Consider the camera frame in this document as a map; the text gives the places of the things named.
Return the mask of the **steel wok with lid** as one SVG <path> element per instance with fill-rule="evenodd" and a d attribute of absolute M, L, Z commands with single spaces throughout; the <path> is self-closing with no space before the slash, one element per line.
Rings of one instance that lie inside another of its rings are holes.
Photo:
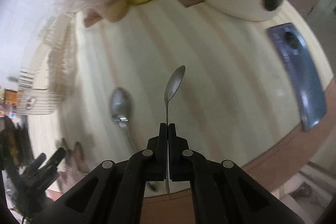
<path fill-rule="evenodd" d="M 8 116 L 1 116 L 1 137 L 16 167 L 30 165 L 34 160 L 27 123 L 15 124 Z"/>

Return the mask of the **steel spoon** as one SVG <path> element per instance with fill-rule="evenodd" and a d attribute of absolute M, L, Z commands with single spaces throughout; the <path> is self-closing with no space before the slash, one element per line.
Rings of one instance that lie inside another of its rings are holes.
<path fill-rule="evenodd" d="M 132 110 L 133 102 L 129 92 L 122 87 L 116 87 L 109 99 L 109 112 L 113 123 L 120 129 L 128 148 L 134 154 L 138 152 L 138 145 L 134 142 L 130 131 Z"/>
<path fill-rule="evenodd" d="M 170 76 L 166 88 L 165 88 L 165 94 L 164 94 L 164 102 L 165 102 L 165 110 L 166 110 L 166 133 L 167 137 L 169 137 L 169 102 L 172 100 L 172 98 L 177 93 L 179 87 L 181 86 L 181 83 L 183 81 L 183 77 L 185 75 L 186 67 L 184 65 L 181 65 Z M 170 193 L 170 186 L 169 186 L 169 143 L 167 143 L 167 152 L 166 152 L 166 180 L 165 180 L 165 186 L 166 191 L 168 194 L 168 197 L 171 197 Z"/>

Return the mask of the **blue smartphone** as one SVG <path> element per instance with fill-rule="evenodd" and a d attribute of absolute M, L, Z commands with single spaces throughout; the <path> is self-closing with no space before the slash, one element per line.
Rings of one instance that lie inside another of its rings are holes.
<path fill-rule="evenodd" d="M 300 111 L 303 128 L 314 128 L 327 112 L 325 92 L 307 43 L 293 23 L 266 29 L 288 73 Z"/>

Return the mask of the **clear plastic organizer bin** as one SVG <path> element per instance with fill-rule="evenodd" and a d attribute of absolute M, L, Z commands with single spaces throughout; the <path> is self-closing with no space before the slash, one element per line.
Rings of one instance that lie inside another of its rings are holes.
<path fill-rule="evenodd" d="M 34 30 L 18 78 L 21 115 L 48 115 L 73 92 L 77 70 L 73 13 L 49 18 Z"/>

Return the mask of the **dark soy sauce bottle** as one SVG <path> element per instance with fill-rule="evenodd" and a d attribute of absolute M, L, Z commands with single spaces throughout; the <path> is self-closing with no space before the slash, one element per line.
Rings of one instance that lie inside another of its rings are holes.
<path fill-rule="evenodd" d="M 0 113 L 1 117 L 8 116 L 14 120 L 17 117 L 18 94 L 14 90 L 0 90 Z"/>

